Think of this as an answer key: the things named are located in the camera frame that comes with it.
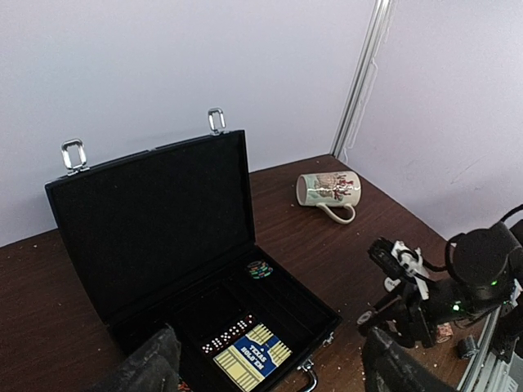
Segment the white wall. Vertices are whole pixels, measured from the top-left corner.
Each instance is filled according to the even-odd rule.
[[[350,166],[446,238],[523,203],[521,0],[399,0],[376,63]]]
[[[0,246],[54,226],[60,144],[90,164],[208,132],[221,106],[251,170],[326,154],[373,2],[4,0]]]

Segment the open black case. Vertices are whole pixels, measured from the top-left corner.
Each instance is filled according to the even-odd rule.
[[[169,324],[194,392],[262,392],[332,336],[339,316],[256,245],[244,131],[214,129],[90,168],[80,140],[62,153],[70,173],[46,184],[47,196],[124,352]]]

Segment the table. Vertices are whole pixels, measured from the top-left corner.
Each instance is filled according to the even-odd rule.
[[[358,216],[338,225],[317,208],[299,207],[299,174],[346,170],[325,155],[251,175],[257,241],[271,256],[335,309],[343,322],[334,342],[314,356],[319,392],[364,390],[355,320],[384,291],[382,271],[369,260],[371,242],[384,236],[421,247],[432,263],[445,241],[382,191],[362,179]],[[102,378],[123,356],[98,319],[56,230],[0,249],[0,390],[74,391]],[[478,334],[479,327],[473,332]],[[457,385],[467,363],[457,339],[411,354],[439,378]],[[306,377],[295,372],[276,391],[296,391]]]

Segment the case latch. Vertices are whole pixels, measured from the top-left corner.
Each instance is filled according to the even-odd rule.
[[[69,156],[69,147],[76,146],[78,148],[78,156],[80,157],[80,163],[73,165],[71,163],[71,157]],[[78,172],[83,172],[89,167],[87,166],[87,157],[85,150],[83,149],[83,142],[80,139],[67,140],[62,143],[62,158],[64,159],[64,165],[69,170],[68,175],[71,176]]]
[[[220,127],[214,122],[215,114],[220,118]],[[226,119],[223,116],[223,110],[220,108],[209,109],[208,111],[209,126],[211,127],[211,135],[218,136],[226,133]]]
[[[316,389],[316,386],[318,386],[318,375],[312,368],[314,366],[314,363],[312,362],[311,358],[307,358],[304,363],[302,363],[297,370],[301,370],[304,373],[306,373],[311,381],[309,382],[309,385],[305,388],[299,390],[298,392],[311,392],[312,390]]]

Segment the white mug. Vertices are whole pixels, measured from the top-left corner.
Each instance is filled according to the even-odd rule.
[[[302,174],[297,178],[296,198],[300,206],[318,207],[342,225],[356,218],[354,207],[360,202],[360,178],[353,171]],[[343,207],[352,212],[349,219],[337,216],[330,207]]]

